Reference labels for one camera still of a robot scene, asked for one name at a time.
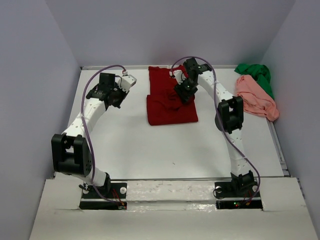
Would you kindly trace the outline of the dark red t shirt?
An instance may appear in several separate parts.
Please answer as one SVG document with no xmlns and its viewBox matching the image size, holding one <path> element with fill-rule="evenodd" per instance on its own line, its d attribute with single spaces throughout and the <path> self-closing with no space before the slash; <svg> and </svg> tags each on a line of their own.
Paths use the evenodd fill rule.
<svg viewBox="0 0 320 240">
<path fill-rule="evenodd" d="M 193 96 L 182 103 L 174 87 L 178 84 L 170 76 L 170 69 L 149 66 L 149 91 L 146 97 L 147 121 L 151 126 L 188 124 L 198 122 Z"/>
</svg>

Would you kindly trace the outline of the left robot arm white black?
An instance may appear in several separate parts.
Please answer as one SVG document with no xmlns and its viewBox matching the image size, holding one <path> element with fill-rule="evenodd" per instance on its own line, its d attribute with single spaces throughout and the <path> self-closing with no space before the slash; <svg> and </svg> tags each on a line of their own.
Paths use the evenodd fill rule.
<svg viewBox="0 0 320 240">
<path fill-rule="evenodd" d="M 57 173 L 83 180 L 97 196 L 110 194 L 110 175 L 96 166 L 90 133 L 99 118 L 112 106 L 120 108 L 137 79 L 127 74 L 99 73 L 98 83 L 85 89 L 80 112 L 61 134 L 51 139 L 53 168 Z"/>
</svg>

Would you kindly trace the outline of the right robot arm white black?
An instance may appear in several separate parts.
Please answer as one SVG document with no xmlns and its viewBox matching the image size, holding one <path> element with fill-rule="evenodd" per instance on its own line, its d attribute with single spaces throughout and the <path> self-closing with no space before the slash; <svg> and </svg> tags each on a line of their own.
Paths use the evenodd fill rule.
<svg viewBox="0 0 320 240">
<path fill-rule="evenodd" d="M 204 61 L 199 64 L 196 56 L 183 57 L 185 71 L 173 69 L 169 74 L 176 79 L 175 92 L 182 103 L 188 103 L 201 86 L 213 99 L 215 107 L 215 125 L 223 134 L 230 158 L 231 180 L 216 182 L 213 190 L 218 199 L 243 198 L 250 202 L 257 196 L 260 188 L 260 174 L 244 153 L 242 127 L 244 123 L 244 100 L 230 93 L 217 80 L 213 66 Z"/>
</svg>

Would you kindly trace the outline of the pink t shirt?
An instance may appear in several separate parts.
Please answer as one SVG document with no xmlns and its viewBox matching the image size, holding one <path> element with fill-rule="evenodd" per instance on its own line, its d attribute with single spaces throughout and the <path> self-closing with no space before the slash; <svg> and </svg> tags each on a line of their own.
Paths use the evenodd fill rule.
<svg viewBox="0 0 320 240">
<path fill-rule="evenodd" d="M 235 82 L 234 95 L 243 99 L 246 113 L 274 122 L 280 116 L 276 102 L 250 75 L 241 75 Z"/>
</svg>

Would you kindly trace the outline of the green t shirt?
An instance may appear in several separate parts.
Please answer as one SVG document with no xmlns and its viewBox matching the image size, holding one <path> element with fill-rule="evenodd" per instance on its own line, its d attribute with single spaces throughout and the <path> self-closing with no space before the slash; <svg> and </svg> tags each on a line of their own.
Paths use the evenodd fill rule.
<svg viewBox="0 0 320 240">
<path fill-rule="evenodd" d="M 266 65 L 241 63 L 234 71 L 240 75 L 250 75 L 273 100 L 275 99 L 271 87 L 271 73 Z"/>
</svg>

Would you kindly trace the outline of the metal rail at table front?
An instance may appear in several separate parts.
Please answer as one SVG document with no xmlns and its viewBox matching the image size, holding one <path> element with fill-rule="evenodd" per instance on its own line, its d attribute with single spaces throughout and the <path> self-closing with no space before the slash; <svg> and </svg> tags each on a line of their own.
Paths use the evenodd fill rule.
<svg viewBox="0 0 320 240">
<path fill-rule="evenodd" d="M 285 176 L 262 176 L 260 179 L 273 179 L 273 178 L 292 178 L 290 175 Z M 231 180 L 229 177 L 194 177 L 194 178 L 137 178 L 137 179 L 125 179 L 125 178 L 111 178 L 112 182 L 128 182 L 128 181 L 224 181 Z"/>
</svg>

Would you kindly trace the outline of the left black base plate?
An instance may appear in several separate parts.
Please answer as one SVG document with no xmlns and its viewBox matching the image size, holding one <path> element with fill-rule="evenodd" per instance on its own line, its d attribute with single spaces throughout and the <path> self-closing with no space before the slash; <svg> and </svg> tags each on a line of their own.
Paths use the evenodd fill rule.
<svg viewBox="0 0 320 240">
<path fill-rule="evenodd" d="M 123 181 L 112 181 L 110 191 L 98 187 L 99 193 L 87 183 L 78 186 L 81 189 L 79 208 L 81 210 L 118 211 L 127 209 L 128 184 Z"/>
</svg>

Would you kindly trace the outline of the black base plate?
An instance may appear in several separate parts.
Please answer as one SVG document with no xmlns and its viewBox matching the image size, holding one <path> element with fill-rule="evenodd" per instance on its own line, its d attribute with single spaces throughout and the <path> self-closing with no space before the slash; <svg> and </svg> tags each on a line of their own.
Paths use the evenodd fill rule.
<svg viewBox="0 0 320 240">
<path fill-rule="evenodd" d="M 258 192 L 255 197 L 257 184 L 246 188 L 244 191 L 235 192 L 229 181 L 218 181 L 214 183 L 212 191 L 216 199 L 217 210 L 240 210 L 240 209 L 263 209 L 261 195 Z"/>
<path fill-rule="evenodd" d="M 123 181 L 112 181 L 110 191 L 98 187 L 99 193 L 87 183 L 78 186 L 81 189 L 79 208 L 81 210 L 118 211 L 127 209 L 128 184 Z"/>
</svg>

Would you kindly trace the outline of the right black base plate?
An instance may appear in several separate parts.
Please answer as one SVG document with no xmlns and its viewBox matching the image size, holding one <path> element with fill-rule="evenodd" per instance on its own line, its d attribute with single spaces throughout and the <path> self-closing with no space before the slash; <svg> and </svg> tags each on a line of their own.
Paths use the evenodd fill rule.
<svg viewBox="0 0 320 240">
<path fill-rule="evenodd" d="M 255 197 L 257 184 L 246 188 L 244 191 L 235 192 L 229 181 L 218 181 L 214 183 L 212 191 L 216 199 L 217 210 L 240 210 L 240 209 L 263 209 L 261 195 L 258 192 Z"/>
</svg>

